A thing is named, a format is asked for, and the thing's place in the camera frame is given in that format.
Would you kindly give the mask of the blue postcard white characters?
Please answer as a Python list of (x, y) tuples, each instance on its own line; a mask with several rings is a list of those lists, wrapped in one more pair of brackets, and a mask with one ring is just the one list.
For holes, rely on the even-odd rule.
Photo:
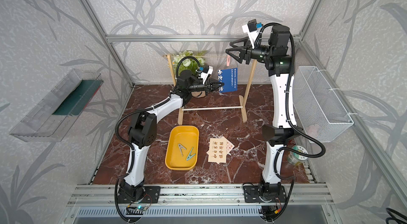
[(217, 71), (218, 81), (224, 83), (219, 92), (234, 92), (237, 90), (238, 68), (229, 68)]

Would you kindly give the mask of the pink clothespin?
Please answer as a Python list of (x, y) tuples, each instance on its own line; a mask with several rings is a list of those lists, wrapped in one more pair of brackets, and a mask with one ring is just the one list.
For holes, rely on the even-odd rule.
[(228, 55), (226, 60), (226, 67), (228, 68), (231, 64), (231, 57)]

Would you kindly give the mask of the cream postcard red stamps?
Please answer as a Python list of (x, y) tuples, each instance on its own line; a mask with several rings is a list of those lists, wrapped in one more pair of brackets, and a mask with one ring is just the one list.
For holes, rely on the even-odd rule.
[(231, 150), (234, 148), (234, 144), (232, 144), (230, 141), (226, 141), (226, 153), (229, 155)]

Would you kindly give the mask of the teal clothespin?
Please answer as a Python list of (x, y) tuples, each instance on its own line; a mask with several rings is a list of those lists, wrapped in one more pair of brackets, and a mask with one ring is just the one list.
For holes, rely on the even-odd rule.
[(192, 151), (193, 151), (193, 147), (190, 149), (190, 152), (188, 153), (188, 155), (187, 155), (187, 157), (186, 157), (186, 161), (189, 161), (189, 160), (191, 160), (193, 157), (195, 157), (196, 156), (196, 153), (193, 153)]

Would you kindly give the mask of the cream postcard red characters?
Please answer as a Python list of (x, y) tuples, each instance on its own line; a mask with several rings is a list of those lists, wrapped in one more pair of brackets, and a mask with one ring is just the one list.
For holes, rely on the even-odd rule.
[(211, 138), (207, 152), (210, 163), (226, 163), (227, 142), (225, 138)]

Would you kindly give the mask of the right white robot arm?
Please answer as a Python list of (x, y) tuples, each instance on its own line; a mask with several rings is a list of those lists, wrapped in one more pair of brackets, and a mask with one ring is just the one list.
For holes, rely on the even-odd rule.
[[(266, 141), (266, 165), (254, 201), (286, 201), (281, 175), (283, 156), (291, 152), (300, 157), (319, 158), (325, 146), (297, 126), (294, 115), (293, 84), (295, 73), (295, 42), (289, 27), (272, 22), (249, 21), (242, 27), (247, 37), (233, 41), (225, 52), (239, 63), (252, 60), (265, 65), (273, 88), (274, 117), (271, 125), (262, 127)], [(291, 139), (302, 136), (320, 147), (317, 154), (307, 154), (288, 147)]]

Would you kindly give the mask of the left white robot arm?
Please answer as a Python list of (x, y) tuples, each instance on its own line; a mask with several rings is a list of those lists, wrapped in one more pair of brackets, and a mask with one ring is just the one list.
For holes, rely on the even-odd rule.
[(114, 133), (129, 147), (130, 153), (126, 174), (116, 181), (116, 195), (125, 195), (131, 201), (144, 197), (144, 167), (149, 147), (157, 138), (159, 121), (184, 107), (193, 93), (211, 93), (224, 86), (211, 78), (213, 71), (212, 66), (201, 65), (193, 56), (182, 58), (176, 68), (176, 83), (166, 99), (118, 121)]

